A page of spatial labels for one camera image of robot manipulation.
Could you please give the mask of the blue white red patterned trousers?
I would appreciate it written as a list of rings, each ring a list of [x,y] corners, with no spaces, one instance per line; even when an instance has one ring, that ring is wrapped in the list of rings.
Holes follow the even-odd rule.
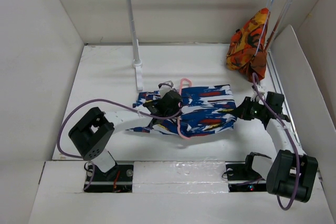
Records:
[[[164,120],[154,126],[138,126],[129,131],[136,133],[183,135],[197,137],[232,130],[237,117],[229,114],[236,108],[229,84],[216,86],[194,86],[182,89],[182,115],[180,130],[177,120]]]

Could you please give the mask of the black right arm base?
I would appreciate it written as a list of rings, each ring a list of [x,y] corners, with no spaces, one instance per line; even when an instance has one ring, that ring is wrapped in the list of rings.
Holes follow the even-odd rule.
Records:
[[[228,183],[229,193],[266,192],[266,180],[248,168],[245,161],[225,162],[222,179]]]

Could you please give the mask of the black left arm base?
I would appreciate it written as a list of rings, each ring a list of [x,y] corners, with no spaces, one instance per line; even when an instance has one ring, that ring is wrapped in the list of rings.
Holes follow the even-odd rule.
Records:
[[[90,162],[84,164],[86,178],[83,191],[86,193],[131,193],[134,163],[121,162],[111,172],[103,173]]]

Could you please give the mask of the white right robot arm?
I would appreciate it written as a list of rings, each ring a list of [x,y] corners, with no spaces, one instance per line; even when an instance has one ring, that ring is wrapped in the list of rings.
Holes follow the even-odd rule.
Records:
[[[282,113],[284,101],[283,94],[269,91],[266,103],[259,103],[256,98],[245,97],[231,112],[242,120],[260,120],[277,152],[275,157],[262,154],[262,160],[245,163],[243,173],[250,179],[258,175],[265,178],[266,190],[270,194],[289,199],[295,195],[294,200],[308,202],[318,161],[308,156],[295,140],[290,129],[290,118]]]

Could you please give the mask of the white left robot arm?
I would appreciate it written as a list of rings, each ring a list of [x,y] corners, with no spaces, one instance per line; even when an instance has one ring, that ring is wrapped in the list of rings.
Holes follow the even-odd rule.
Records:
[[[146,130],[164,120],[178,117],[182,97],[171,90],[154,101],[137,109],[125,107],[121,111],[103,112],[91,108],[69,131],[68,136],[85,161],[90,161],[105,180],[112,180],[118,173],[118,164],[106,145],[114,133],[143,127]]]

